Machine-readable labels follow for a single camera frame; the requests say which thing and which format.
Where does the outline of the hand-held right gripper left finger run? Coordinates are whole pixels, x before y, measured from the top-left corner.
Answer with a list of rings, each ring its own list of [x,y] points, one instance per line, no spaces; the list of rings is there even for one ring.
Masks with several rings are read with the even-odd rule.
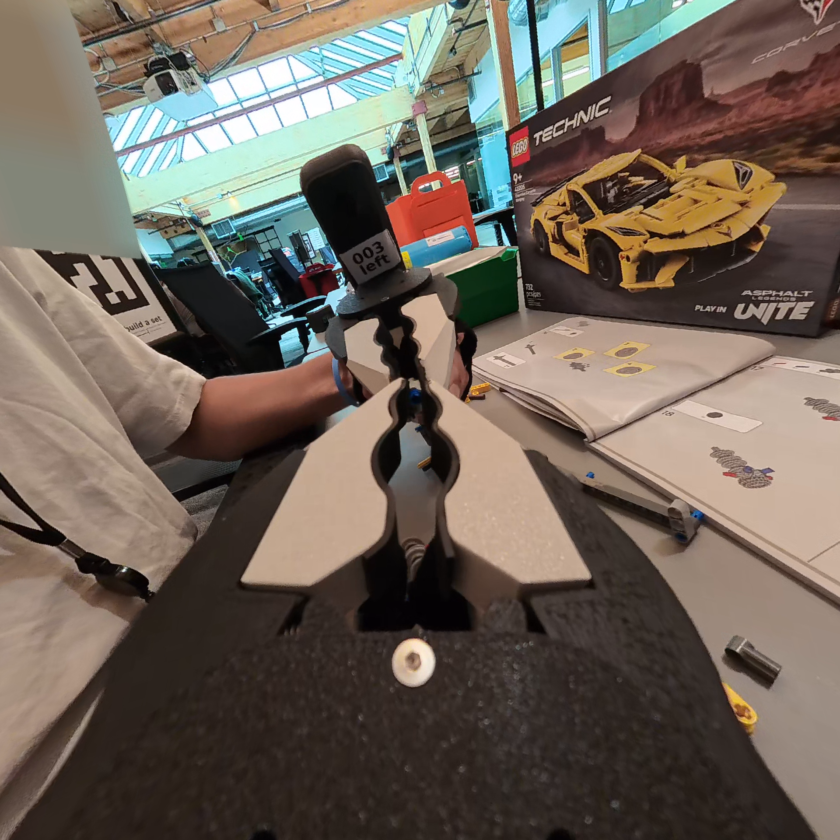
[[[311,443],[240,578],[328,602],[359,629],[412,625],[389,487],[411,387],[399,378]]]

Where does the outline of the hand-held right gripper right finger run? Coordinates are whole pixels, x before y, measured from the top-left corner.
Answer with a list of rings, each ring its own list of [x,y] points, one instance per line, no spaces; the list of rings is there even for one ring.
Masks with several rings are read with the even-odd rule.
[[[413,620],[462,630],[494,602],[586,587],[592,575],[519,443],[433,381],[423,394],[441,487],[413,581]]]

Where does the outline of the black office chair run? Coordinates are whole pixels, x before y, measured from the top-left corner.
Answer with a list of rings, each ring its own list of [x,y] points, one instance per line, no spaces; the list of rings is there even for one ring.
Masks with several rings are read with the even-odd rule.
[[[269,250],[268,261],[264,268],[284,308],[297,305],[310,298],[301,285],[300,271],[292,265],[280,248]]]
[[[246,297],[211,266],[153,269],[153,273],[192,311],[199,325],[215,337],[244,373],[284,369],[280,339],[289,331],[297,331],[301,346],[307,351],[307,314],[327,301],[318,296],[293,305],[283,311],[292,316],[291,320],[270,327]]]

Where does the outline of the dark grey lego connector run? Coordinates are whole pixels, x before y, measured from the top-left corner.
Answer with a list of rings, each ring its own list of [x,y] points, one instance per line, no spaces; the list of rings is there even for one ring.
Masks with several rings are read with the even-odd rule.
[[[777,680],[782,670],[779,663],[762,653],[743,636],[732,636],[724,647],[724,654],[768,685]]]

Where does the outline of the yellow car lego set box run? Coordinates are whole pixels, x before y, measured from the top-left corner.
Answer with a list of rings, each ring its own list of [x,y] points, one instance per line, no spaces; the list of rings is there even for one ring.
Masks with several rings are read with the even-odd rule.
[[[730,2],[507,137],[524,304],[838,327],[838,2]]]

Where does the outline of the white ceiling projector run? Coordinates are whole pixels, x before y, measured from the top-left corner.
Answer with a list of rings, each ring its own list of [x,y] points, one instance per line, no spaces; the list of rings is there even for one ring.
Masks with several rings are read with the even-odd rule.
[[[151,104],[181,123],[205,116],[219,107],[189,55],[181,51],[157,56],[147,63],[143,92]]]

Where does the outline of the green plastic bin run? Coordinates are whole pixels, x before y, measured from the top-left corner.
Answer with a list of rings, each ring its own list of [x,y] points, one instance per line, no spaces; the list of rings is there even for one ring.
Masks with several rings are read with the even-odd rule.
[[[488,261],[450,279],[458,288],[459,317],[471,328],[519,309],[518,254],[515,258]]]

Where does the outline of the white sign with black pattern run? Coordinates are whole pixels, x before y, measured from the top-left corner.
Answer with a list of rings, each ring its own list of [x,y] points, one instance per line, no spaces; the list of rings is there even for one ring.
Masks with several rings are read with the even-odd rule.
[[[145,343],[168,340],[186,330],[144,259],[48,250],[39,250],[38,255]]]

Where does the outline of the black metal post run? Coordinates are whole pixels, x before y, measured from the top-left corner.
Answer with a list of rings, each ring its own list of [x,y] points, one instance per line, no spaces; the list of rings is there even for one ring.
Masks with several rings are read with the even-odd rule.
[[[528,33],[530,43],[530,55],[532,65],[532,79],[534,86],[535,109],[540,112],[544,109],[542,58],[539,47],[538,12],[537,2],[526,1]]]

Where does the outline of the wooden support beam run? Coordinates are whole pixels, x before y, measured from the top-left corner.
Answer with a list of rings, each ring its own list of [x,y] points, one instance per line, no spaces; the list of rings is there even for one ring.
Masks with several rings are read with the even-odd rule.
[[[486,1],[486,19],[490,32],[490,48],[497,74],[501,122],[503,129],[508,132],[521,121],[518,84],[511,47],[508,3]]]

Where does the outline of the person's left forearm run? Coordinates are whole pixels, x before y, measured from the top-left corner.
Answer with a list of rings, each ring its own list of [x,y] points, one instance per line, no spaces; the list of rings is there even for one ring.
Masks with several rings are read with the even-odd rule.
[[[235,460],[300,432],[345,407],[336,384],[347,371],[322,354],[287,370],[204,383],[185,432],[167,448],[191,459]]]

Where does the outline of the blue plastic roll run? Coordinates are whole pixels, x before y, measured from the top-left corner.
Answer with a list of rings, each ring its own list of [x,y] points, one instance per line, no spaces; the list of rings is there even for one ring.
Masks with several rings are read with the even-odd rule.
[[[472,240],[467,227],[450,228],[401,246],[402,260],[407,269],[429,267],[439,261],[470,252],[474,248]]]

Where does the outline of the yellow lego liftarm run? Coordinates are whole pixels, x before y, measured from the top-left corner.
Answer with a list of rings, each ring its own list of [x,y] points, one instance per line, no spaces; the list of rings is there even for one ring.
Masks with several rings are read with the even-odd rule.
[[[722,682],[721,685],[726,693],[729,706],[739,724],[748,735],[752,736],[759,721],[756,710],[735,689],[731,688],[728,683]]]

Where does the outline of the open instruction booklet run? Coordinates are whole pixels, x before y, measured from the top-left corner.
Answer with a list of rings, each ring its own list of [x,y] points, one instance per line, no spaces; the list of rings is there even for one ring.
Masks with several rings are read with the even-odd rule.
[[[757,337],[583,317],[474,359],[482,382],[835,602],[838,369]]]

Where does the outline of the white t-shirt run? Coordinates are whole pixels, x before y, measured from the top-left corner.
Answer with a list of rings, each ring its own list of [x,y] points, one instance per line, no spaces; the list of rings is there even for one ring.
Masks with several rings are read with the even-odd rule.
[[[204,378],[132,336],[27,248],[2,247],[2,474],[71,541],[160,585],[196,526],[144,463],[191,422]],[[57,549],[2,530],[2,788],[41,781],[58,720],[142,610]]]

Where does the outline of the orange tote bag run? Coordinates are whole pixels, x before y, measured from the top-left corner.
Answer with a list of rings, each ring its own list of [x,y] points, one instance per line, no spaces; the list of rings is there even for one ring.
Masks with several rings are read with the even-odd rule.
[[[463,181],[452,182],[441,171],[422,175],[411,191],[386,205],[396,243],[403,247],[422,238],[465,227],[472,248],[478,247],[469,195]]]

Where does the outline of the blue wristband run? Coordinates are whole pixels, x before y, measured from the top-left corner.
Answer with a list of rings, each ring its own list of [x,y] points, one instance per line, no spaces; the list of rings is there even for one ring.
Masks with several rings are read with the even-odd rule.
[[[355,390],[355,379],[344,362],[332,358],[332,377],[339,395],[348,406],[359,406],[361,399]]]

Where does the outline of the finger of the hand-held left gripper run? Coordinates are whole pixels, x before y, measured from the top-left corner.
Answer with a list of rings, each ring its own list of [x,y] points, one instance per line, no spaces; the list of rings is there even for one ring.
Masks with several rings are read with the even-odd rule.
[[[450,383],[455,353],[455,324],[437,294],[404,302],[399,309],[402,336],[396,342],[401,375],[416,380],[422,392]]]
[[[379,317],[366,318],[345,330],[346,364],[363,397],[371,397],[392,382],[404,383],[400,363],[403,331],[388,329]]]

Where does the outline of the red office chair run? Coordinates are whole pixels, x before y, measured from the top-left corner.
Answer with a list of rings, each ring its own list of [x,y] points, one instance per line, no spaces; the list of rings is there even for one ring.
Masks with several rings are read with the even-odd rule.
[[[340,288],[333,263],[314,262],[299,276],[305,299],[326,297]]]

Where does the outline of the long dark lego chassis assembly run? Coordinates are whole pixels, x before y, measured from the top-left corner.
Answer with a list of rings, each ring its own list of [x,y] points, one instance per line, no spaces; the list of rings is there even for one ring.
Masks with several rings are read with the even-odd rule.
[[[599,529],[604,515],[589,503],[574,508],[581,490],[654,516],[681,544],[693,540],[700,518],[687,503],[653,505],[593,479],[578,481],[455,400],[444,409],[430,425],[406,421],[425,428],[430,444],[429,465],[440,483],[434,540],[442,558],[536,575],[558,562],[565,580],[582,581],[587,573],[580,549],[595,544],[590,532]]]

